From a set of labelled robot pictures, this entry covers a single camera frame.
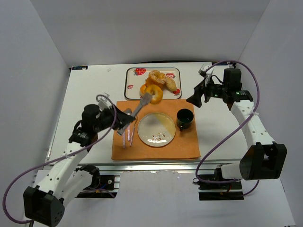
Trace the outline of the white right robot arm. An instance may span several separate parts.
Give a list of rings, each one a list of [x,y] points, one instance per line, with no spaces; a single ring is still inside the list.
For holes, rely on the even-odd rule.
[[[287,155],[286,146],[276,143],[265,129],[256,112],[257,104],[253,102],[250,92],[242,89],[241,70],[225,69],[219,84],[214,83],[211,69],[200,69],[199,74],[204,79],[195,86],[194,94],[187,102],[201,107],[201,97],[205,98],[205,102],[212,97],[222,99],[238,121],[236,131],[242,131],[248,150],[239,162],[217,168],[213,179],[198,177],[198,181],[227,184],[238,180],[279,178]]]

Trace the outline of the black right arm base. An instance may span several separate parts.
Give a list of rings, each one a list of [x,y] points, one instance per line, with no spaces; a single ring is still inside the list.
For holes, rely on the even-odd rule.
[[[200,201],[236,201],[244,200],[241,182],[210,184],[193,179],[198,186]]]

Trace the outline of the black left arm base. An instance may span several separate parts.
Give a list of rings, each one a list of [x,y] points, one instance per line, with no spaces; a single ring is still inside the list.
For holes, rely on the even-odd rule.
[[[91,184],[84,188],[76,197],[77,198],[111,198],[117,195],[120,176],[97,173],[99,168],[93,165],[85,165],[75,169],[75,173],[86,171],[92,175]]]

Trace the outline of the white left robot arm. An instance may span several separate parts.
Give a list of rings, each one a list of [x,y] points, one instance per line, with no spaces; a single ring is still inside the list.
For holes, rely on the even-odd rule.
[[[96,104],[84,107],[69,138],[62,160],[57,161],[48,175],[36,187],[27,187],[23,193],[25,216],[48,227],[61,221],[65,207],[80,191],[96,186],[99,169],[84,166],[77,170],[79,162],[89,153],[98,139],[98,133],[127,127],[135,117],[120,111],[115,105],[100,109]]]

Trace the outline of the glazed donut bread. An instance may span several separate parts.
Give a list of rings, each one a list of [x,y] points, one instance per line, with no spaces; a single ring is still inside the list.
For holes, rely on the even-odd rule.
[[[162,89],[155,84],[149,85],[146,88],[145,93],[148,93],[152,96],[151,101],[150,101],[151,104],[156,105],[156,104],[160,103],[163,99]]]

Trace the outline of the metal tongs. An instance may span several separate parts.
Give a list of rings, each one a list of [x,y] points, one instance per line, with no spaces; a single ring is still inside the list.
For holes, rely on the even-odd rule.
[[[149,93],[145,93],[143,97],[141,98],[139,104],[135,108],[134,111],[130,115],[128,115],[129,120],[127,120],[127,123],[123,125],[121,129],[117,131],[117,133],[122,136],[124,131],[127,129],[127,127],[136,119],[138,113],[152,100],[152,95]]]

